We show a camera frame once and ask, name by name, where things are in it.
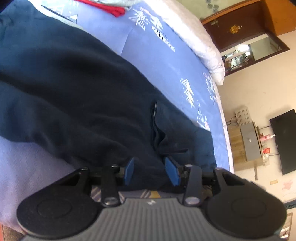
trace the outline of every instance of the blue bedsheet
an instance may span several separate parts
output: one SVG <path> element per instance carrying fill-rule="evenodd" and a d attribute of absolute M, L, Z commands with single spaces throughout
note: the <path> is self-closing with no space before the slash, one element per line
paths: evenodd
<path fill-rule="evenodd" d="M 229 170 L 222 119 L 209 72 L 145 2 L 119 18 L 73 0 L 41 2 L 131 62 L 193 122 L 210 130 L 217 166 Z"/>

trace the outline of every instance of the red cloth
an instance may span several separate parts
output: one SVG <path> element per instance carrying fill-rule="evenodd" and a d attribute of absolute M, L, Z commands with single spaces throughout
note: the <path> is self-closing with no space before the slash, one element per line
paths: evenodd
<path fill-rule="evenodd" d="M 123 7 L 114 7 L 114 6 L 108 6 L 108 5 L 104 5 L 104 4 L 100 4 L 100 3 L 96 3 L 90 0 L 75 0 L 78 2 L 83 2 L 85 4 L 100 8 L 108 13 L 111 13 L 112 15 L 114 15 L 115 17 L 119 17 L 122 16 L 126 13 L 126 10 Z"/>

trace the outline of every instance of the wooden door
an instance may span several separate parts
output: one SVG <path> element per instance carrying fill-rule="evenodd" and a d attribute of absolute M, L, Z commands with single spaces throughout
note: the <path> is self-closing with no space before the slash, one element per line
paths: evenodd
<path fill-rule="evenodd" d="M 265 33 L 262 2 L 227 13 L 204 27 L 219 51 L 223 52 Z"/>

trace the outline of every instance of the black television screen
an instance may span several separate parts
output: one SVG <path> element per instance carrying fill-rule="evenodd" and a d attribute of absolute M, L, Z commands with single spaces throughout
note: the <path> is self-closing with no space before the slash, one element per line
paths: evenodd
<path fill-rule="evenodd" d="M 290 110 L 270 119 L 283 174 L 296 170 L 296 113 Z"/>

